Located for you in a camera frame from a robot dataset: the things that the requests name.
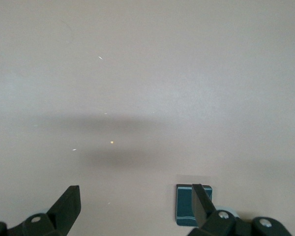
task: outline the dark blue block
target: dark blue block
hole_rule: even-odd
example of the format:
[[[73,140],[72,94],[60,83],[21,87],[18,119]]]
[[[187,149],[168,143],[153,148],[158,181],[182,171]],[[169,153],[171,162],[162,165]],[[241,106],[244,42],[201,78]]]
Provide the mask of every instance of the dark blue block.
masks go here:
[[[212,188],[203,185],[206,194],[212,200]],[[177,184],[176,188],[176,222],[180,226],[197,227],[197,221],[192,212],[192,185]]]

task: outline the screw hole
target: screw hole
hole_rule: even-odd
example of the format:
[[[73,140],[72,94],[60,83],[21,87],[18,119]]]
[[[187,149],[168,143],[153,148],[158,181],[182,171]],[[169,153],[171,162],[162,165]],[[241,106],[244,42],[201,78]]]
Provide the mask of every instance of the screw hole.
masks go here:
[[[31,222],[32,223],[35,223],[35,222],[38,222],[38,221],[40,221],[40,216],[37,216],[37,217],[34,217],[32,220],[31,220]]]

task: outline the white surface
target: white surface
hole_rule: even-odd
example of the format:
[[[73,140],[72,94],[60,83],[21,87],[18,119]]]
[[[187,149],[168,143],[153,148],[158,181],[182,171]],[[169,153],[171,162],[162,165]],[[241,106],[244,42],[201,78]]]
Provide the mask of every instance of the white surface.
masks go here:
[[[295,236],[295,1],[0,0],[0,220],[184,236],[193,182]]]

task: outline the metal screw head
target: metal screw head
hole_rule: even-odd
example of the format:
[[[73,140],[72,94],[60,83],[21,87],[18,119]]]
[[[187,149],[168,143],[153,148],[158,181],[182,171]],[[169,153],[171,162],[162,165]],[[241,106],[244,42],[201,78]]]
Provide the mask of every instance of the metal screw head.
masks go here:
[[[228,219],[229,218],[229,215],[224,212],[224,211],[221,211],[218,213],[218,215],[222,218],[222,219]]]
[[[268,221],[267,219],[261,219],[261,220],[259,220],[259,222],[260,222],[260,224],[262,224],[265,227],[268,227],[268,228],[272,227],[271,222]]]
[[[32,223],[36,223],[36,222],[38,222],[38,221],[40,221],[41,220],[41,217],[40,216],[37,216],[37,217],[34,217],[32,220],[31,220],[31,222]]]

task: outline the white tabletop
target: white tabletop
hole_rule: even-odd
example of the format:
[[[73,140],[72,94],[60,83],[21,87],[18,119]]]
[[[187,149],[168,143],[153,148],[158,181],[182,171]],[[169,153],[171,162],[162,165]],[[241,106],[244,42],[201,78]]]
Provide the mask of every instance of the white tabletop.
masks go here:
[[[0,0],[0,221],[185,236],[177,183],[295,236],[295,0]]]

